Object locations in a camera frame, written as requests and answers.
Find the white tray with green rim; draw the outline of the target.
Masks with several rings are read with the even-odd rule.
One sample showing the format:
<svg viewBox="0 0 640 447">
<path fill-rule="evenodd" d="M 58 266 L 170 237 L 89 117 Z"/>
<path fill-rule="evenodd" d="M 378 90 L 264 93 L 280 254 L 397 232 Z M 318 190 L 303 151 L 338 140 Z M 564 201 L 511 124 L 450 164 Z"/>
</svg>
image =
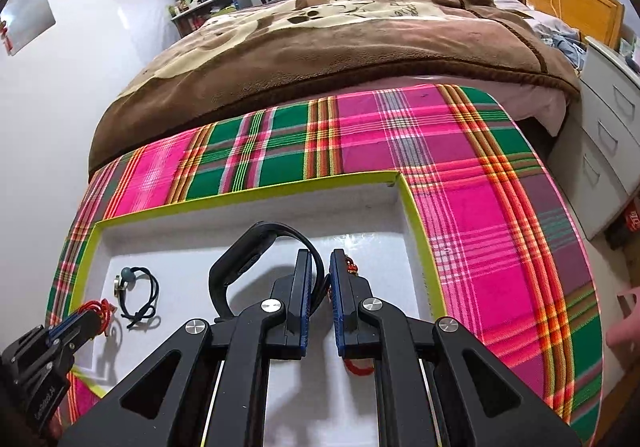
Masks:
<svg viewBox="0 0 640 447">
<path fill-rule="evenodd" d="M 72 302 L 112 294 L 124 267 L 160 282 L 142 331 L 122 320 L 89 357 L 106 395 L 65 446 L 259 446 L 271 398 L 307 354 L 314 308 L 331 307 L 341 357 L 409 359 L 376 378 L 378 438 L 432 424 L 409 328 L 446 308 L 406 178 L 350 174 L 210 196 L 99 222 Z"/>
</svg>

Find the pink plastic stool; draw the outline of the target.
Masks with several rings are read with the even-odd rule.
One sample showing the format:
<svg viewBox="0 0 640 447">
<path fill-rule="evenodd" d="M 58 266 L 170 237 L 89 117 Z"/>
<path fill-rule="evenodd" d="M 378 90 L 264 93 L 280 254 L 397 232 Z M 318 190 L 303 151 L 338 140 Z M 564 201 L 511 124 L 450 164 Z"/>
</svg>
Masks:
<svg viewBox="0 0 640 447">
<path fill-rule="evenodd" d="M 632 287 L 617 294 L 623 319 L 606 330 L 605 343 L 610 349 L 617 346 L 639 348 L 639 291 L 639 287 Z"/>
</svg>

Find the cluttered side desk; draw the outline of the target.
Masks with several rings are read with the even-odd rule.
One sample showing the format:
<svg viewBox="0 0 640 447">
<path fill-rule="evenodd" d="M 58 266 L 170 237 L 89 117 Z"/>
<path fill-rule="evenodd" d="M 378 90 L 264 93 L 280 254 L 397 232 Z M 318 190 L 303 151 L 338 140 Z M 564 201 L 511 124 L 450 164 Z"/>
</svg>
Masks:
<svg viewBox="0 0 640 447">
<path fill-rule="evenodd" d="M 252 0 L 198 0 L 191 2 L 185 10 L 169 14 L 170 20 L 181 37 L 185 37 L 201 27 L 212 17 L 232 14 L 250 8 Z"/>
</svg>

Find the grey wall panel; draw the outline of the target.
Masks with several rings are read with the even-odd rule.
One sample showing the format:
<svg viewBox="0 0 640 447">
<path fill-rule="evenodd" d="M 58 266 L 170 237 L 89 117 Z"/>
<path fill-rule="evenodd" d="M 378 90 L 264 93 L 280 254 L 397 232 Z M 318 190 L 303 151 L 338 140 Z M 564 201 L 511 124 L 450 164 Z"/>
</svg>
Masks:
<svg viewBox="0 0 640 447">
<path fill-rule="evenodd" d="M 48 0 L 10 0 L 1 11 L 16 55 L 32 40 L 55 25 L 55 17 Z"/>
</svg>

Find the pink green plaid tablecloth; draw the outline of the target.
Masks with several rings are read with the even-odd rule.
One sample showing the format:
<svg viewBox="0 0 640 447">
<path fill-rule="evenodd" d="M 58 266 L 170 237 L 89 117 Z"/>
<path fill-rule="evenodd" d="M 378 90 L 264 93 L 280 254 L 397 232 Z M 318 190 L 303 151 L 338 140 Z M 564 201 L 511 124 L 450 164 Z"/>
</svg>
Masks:
<svg viewBox="0 0 640 447">
<path fill-rule="evenodd" d="M 430 244 L 445 311 L 590 443 L 602 399 L 593 277 L 544 164 L 487 92 L 420 85 L 297 101 L 146 144 L 90 176 L 47 319 L 72 310 L 98 222 L 232 191 L 394 170 Z"/>
</svg>

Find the red can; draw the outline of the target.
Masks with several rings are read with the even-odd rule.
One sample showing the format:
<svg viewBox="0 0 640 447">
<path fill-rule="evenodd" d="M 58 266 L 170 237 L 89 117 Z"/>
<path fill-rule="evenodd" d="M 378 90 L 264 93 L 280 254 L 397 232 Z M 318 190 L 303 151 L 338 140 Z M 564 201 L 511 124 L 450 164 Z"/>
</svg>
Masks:
<svg viewBox="0 0 640 447">
<path fill-rule="evenodd" d="M 625 226 L 630 233 L 640 230 L 640 207 L 639 200 L 633 199 L 625 208 Z"/>
</svg>

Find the black wristband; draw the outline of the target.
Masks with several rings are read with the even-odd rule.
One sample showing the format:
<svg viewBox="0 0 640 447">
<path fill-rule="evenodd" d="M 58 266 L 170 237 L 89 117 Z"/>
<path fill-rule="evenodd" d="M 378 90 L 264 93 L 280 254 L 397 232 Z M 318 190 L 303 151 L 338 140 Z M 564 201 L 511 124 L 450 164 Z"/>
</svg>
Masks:
<svg viewBox="0 0 640 447">
<path fill-rule="evenodd" d="M 318 250 L 303 233 L 289 225 L 280 222 L 256 222 L 209 268 L 208 291 L 218 314 L 217 323 L 235 317 L 227 299 L 228 286 L 248 271 L 280 237 L 290 237 L 303 243 L 311 253 L 316 265 L 316 280 L 311 291 L 310 313 L 313 314 L 318 309 L 330 286 L 330 277 L 324 272 Z"/>
</svg>

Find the brown plush blanket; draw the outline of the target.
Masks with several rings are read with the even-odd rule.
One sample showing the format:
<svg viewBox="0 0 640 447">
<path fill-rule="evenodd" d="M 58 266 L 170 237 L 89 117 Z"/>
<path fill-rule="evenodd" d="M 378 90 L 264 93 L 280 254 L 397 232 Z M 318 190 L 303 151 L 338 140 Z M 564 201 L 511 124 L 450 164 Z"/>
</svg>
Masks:
<svg viewBox="0 0 640 447">
<path fill-rule="evenodd" d="M 494 0 L 282 0 L 213 17 L 157 55 L 104 112 L 88 169 L 189 128 L 410 75 L 580 96 L 562 52 Z"/>
</svg>

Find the white drawer cabinet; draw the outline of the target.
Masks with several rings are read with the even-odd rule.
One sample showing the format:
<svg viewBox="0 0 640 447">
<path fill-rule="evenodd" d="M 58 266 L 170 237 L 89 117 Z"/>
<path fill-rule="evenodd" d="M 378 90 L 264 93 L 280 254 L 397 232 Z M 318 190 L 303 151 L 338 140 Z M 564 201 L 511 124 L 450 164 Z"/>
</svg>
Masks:
<svg viewBox="0 0 640 447">
<path fill-rule="evenodd" d="M 548 169 L 591 239 L 639 193 L 639 74 L 588 37 L 579 84 Z"/>
</svg>

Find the red hanging ornament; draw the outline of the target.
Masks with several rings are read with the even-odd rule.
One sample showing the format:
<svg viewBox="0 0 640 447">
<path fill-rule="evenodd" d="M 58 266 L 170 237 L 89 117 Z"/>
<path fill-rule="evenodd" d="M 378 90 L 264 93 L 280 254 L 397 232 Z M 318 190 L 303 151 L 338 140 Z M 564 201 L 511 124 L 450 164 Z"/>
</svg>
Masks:
<svg viewBox="0 0 640 447">
<path fill-rule="evenodd" d="M 0 37 L 4 48 L 6 48 L 6 53 L 10 56 L 12 55 L 13 45 L 8 35 L 8 27 L 6 26 L 6 22 L 0 21 Z"/>
</svg>

